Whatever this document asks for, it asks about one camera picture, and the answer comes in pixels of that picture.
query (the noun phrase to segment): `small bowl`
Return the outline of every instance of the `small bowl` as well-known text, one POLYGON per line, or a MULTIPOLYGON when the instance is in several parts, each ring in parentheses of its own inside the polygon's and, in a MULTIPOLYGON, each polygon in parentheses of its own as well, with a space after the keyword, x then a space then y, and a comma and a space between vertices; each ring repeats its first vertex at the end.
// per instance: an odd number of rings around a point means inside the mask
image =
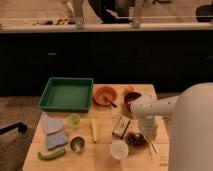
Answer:
POLYGON ((126 106, 126 108, 130 111, 130 105, 131 103, 136 100, 138 97, 140 97, 141 94, 138 92, 131 92, 128 93, 125 97, 124 97, 124 104, 126 106))
POLYGON ((70 148, 73 152, 82 154, 84 152, 85 141, 82 137, 75 137, 70 142, 70 148))
POLYGON ((113 102, 117 98, 117 92, 112 87, 103 86, 96 90, 93 98, 94 98, 94 101, 101 106, 111 105, 111 103, 108 100, 106 100, 104 96, 113 102))

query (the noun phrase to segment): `black cabinet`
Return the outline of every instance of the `black cabinet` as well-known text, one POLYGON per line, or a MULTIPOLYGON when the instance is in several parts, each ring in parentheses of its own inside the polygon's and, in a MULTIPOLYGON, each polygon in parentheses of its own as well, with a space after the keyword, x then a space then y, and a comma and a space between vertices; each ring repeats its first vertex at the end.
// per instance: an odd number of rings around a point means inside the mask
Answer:
POLYGON ((41 95, 49 77, 151 83, 182 91, 213 81, 213 31, 0 34, 0 95, 41 95))

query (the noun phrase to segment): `metal bowl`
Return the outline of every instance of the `metal bowl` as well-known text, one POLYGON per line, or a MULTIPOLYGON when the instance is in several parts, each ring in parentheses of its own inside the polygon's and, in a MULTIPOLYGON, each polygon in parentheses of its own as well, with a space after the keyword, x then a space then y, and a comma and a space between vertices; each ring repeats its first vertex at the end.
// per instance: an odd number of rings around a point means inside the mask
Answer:
POLYGON ((73 152, 82 154, 84 152, 85 141, 82 137, 75 137, 70 142, 70 148, 73 152))

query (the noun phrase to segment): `spoon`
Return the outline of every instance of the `spoon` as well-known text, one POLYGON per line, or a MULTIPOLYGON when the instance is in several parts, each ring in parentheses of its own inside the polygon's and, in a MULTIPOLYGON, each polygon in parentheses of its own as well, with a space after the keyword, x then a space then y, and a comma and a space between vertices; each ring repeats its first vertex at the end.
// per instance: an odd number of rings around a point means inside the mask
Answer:
POLYGON ((115 107, 115 108, 117 107, 117 105, 115 103, 113 103, 107 96, 103 95, 103 99, 105 101, 108 101, 113 107, 115 107))

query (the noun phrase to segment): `cabinet door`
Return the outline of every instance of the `cabinet door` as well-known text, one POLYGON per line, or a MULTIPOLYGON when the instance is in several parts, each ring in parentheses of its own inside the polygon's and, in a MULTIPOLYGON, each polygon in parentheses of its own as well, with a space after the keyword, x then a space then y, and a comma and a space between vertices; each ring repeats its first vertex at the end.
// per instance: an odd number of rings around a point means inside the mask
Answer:
POLYGON ((150 49, 140 38, 136 32, 95 33, 90 44, 96 79, 143 83, 150 49))
POLYGON ((1 35, 0 95, 40 94, 44 63, 32 40, 21 35, 1 35))

